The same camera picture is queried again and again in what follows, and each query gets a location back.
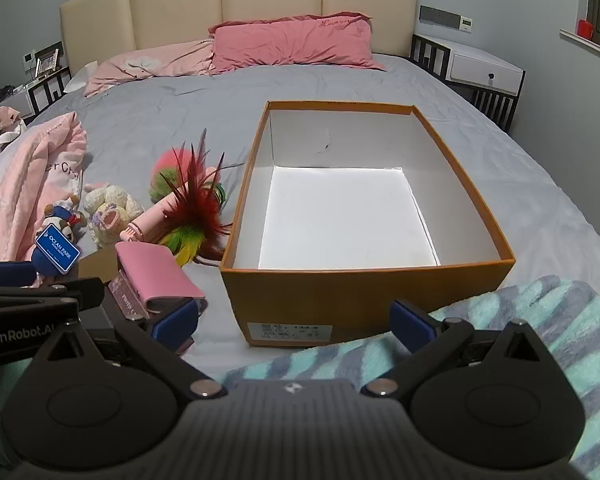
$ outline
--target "blue tag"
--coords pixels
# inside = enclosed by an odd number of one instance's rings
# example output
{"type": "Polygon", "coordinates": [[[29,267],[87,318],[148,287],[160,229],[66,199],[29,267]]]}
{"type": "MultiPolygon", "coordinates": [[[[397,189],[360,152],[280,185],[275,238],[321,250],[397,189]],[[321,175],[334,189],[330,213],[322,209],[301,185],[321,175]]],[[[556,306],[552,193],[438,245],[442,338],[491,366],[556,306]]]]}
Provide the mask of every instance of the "blue tag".
{"type": "Polygon", "coordinates": [[[53,224],[46,226],[40,233],[36,238],[36,245],[63,274],[69,272],[80,256],[80,249],[67,240],[53,224]]]}

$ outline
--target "pink towel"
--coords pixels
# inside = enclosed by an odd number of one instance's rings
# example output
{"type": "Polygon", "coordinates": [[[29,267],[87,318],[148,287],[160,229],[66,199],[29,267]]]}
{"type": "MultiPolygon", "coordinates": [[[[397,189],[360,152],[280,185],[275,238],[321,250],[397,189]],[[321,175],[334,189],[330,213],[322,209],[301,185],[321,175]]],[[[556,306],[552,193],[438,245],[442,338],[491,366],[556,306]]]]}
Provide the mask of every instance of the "pink towel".
{"type": "Polygon", "coordinates": [[[86,146],[75,112],[26,132],[0,183],[0,261],[30,259],[45,205],[80,195],[86,146]]]}

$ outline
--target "pillow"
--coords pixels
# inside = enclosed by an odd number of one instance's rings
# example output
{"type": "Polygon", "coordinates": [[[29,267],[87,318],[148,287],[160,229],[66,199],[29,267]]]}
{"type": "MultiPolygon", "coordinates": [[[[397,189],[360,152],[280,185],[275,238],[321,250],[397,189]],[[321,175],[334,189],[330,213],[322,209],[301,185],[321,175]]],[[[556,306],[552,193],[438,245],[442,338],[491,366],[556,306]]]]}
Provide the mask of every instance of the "pillow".
{"type": "Polygon", "coordinates": [[[89,78],[84,96],[91,97],[117,84],[154,76],[208,74],[212,56],[211,40],[125,52],[98,66],[89,78]]]}
{"type": "Polygon", "coordinates": [[[369,18],[358,12],[224,22],[211,27],[209,33],[214,38],[212,74],[294,63],[384,70],[371,57],[369,18]]]}
{"type": "Polygon", "coordinates": [[[71,78],[64,86],[64,93],[68,94],[69,92],[75,92],[80,88],[83,88],[87,85],[87,80],[91,77],[91,75],[96,71],[98,67],[97,61],[91,61],[83,66],[78,72],[71,78]]]}

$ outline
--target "box label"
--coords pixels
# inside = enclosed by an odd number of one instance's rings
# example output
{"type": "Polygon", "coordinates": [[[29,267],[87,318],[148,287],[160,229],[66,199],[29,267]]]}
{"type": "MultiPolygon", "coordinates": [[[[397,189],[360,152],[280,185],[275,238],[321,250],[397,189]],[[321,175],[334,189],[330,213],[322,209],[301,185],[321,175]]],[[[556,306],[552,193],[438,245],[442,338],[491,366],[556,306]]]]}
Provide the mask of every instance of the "box label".
{"type": "Polygon", "coordinates": [[[80,256],[80,249],[67,240],[53,224],[46,226],[40,233],[36,238],[36,245],[63,274],[69,272],[80,256]]]}
{"type": "Polygon", "coordinates": [[[331,339],[331,325],[280,325],[275,323],[247,323],[251,339],[260,341],[303,341],[327,343],[331,339]]]}

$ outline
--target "pink device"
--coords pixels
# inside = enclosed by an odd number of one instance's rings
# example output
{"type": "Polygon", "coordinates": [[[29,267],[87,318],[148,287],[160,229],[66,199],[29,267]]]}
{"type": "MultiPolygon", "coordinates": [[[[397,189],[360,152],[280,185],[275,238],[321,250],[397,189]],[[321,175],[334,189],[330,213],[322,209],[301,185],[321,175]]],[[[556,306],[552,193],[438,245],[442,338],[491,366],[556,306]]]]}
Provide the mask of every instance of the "pink device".
{"type": "Polygon", "coordinates": [[[176,263],[171,251],[155,244],[116,244],[116,253],[138,298],[145,307],[164,298],[204,298],[176,263]]]}
{"type": "Polygon", "coordinates": [[[138,218],[129,222],[127,228],[120,233],[120,239],[123,242],[156,242],[163,237],[164,211],[171,209],[176,204],[176,197],[173,192],[169,193],[157,204],[152,205],[138,218]]]}

